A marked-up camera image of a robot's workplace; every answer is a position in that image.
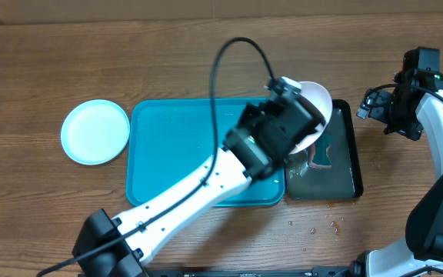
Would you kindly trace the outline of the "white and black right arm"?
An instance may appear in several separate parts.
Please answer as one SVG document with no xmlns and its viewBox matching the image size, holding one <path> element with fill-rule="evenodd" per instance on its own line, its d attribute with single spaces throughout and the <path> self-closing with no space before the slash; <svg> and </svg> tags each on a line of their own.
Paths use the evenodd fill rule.
<svg viewBox="0 0 443 277">
<path fill-rule="evenodd" d="M 365 93 L 357 115 L 385 123 L 387 134 L 418 127 L 428 137 L 436 181 L 410 213 L 405 236 L 360 254 L 348 275 L 443 274 L 443 74 L 420 69 L 398 73 L 390 85 Z"/>
</svg>

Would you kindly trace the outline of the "light blue plate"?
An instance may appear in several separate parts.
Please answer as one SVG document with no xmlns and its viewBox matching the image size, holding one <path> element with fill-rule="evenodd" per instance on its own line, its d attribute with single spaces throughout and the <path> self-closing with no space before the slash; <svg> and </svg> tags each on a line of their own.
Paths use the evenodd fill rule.
<svg viewBox="0 0 443 277">
<path fill-rule="evenodd" d="M 123 108 L 104 99 L 75 107 L 62 123 L 65 154 L 82 165 L 100 165 L 116 158 L 128 143 L 130 122 Z"/>
</svg>

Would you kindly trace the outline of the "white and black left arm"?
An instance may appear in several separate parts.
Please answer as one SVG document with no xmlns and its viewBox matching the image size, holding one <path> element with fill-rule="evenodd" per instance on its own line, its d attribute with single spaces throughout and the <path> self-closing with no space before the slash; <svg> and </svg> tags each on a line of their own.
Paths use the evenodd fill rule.
<svg viewBox="0 0 443 277">
<path fill-rule="evenodd" d="M 90 215 L 73 248 L 86 276 L 140 276 L 160 250 L 212 206 L 270 177 L 313 144 L 331 118 L 329 96 L 275 96 L 246 105 L 214 155 L 149 202 Z"/>
</svg>

